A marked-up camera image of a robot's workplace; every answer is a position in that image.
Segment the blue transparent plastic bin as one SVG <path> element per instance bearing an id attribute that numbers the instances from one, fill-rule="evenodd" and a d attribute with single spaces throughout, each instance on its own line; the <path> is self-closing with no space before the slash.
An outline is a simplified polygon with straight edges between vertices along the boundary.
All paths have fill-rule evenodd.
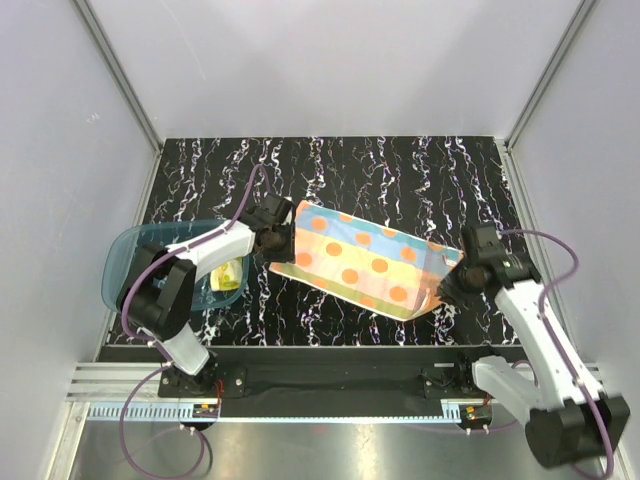
<path id="1" fill-rule="evenodd" d="M 102 276 L 101 295 L 105 305 L 119 312 L 118 295 L 126 280 L 137 251 L 148 243 L 162 246 L 191 240 L 219 227 L 222 220 L 207 219 L 182 222 L 144 224 L 121 233 L 112 243 Z M 211 275 L 200 278 L 194 287 L 191 310 L 224 308 L 234 303 L 246 288 L 251 260 L 249 256 L 238 258 L 242 274 L 235 289 L 227 291 L 212 287 Z"/>

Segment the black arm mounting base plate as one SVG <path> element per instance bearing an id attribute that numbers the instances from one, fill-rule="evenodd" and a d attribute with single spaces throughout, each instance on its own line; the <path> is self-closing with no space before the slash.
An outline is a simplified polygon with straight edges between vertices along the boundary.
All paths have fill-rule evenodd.
<path id="1" fill-rule="evenodd" d="M 470 364 L 484 356 L 522 357 L 510 346 L 218 347 L 192 378 L 173 367 L 161 375 L 159 395 L 247 398 L 280 391 L 390 391 L 422 395 L 473 391 Z"/>

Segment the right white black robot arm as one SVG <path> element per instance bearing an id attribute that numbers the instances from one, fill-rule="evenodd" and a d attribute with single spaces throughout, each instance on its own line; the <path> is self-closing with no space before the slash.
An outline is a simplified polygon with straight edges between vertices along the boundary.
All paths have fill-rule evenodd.
<path id="1" fill-rule="evenodd" d="M 462 354 L 452 379 L 466 396 L 482 392 L 523 426 L 527 444 L 545 468 L 603 458 L 605 477 L 630 417 L 622 396 L 610 396 L 570 343 L 546 302 L 536 267 L 514 256 L 492 263 L 460 261 L 441 281 L 441 299 L 460 305 L 485 294 L 518 336 L 535 376 L 526 379 L 488 347 Z"/>

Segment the yellow white patterned towel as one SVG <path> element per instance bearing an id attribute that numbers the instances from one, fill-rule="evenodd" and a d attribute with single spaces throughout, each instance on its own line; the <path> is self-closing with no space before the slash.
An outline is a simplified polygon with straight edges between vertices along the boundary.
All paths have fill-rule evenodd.
<path id="1" fill-rule="evenodd" d="M 215 268 L 209 276 L 211 290 L 214 292 L 228 292 L 237 290 L 243 278 L 243 263 L 241 258 L 230 260 Z"/>

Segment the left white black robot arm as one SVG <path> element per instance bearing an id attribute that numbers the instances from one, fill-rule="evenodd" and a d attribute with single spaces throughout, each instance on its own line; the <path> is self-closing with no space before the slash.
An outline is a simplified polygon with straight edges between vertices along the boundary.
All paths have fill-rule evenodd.
<path id="1" fill-rule="evenodd" d="M 258 254 L 268 262 L 294 260 L 295 221 L 248 225 L 218 223 L 176 244 L 141 247 L 129 267 L 117 307 L 126 334 L 150 342 L 181 373 L 181 384 L 196 396 L 215 386 L 211 354 L 189 325 L 196 284 L 230 260 Z"/>

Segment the orange blue dotted towel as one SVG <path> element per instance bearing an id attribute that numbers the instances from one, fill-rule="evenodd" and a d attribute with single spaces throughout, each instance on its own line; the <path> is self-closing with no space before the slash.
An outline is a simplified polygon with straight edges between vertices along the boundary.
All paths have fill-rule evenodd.
<path id="1" fill-rule="evenodd" d="M 462 257 L 458 249 L 302 201 L 295 259 L 269 270 L 406 322 L 441 304 L 438 286 Z"/>

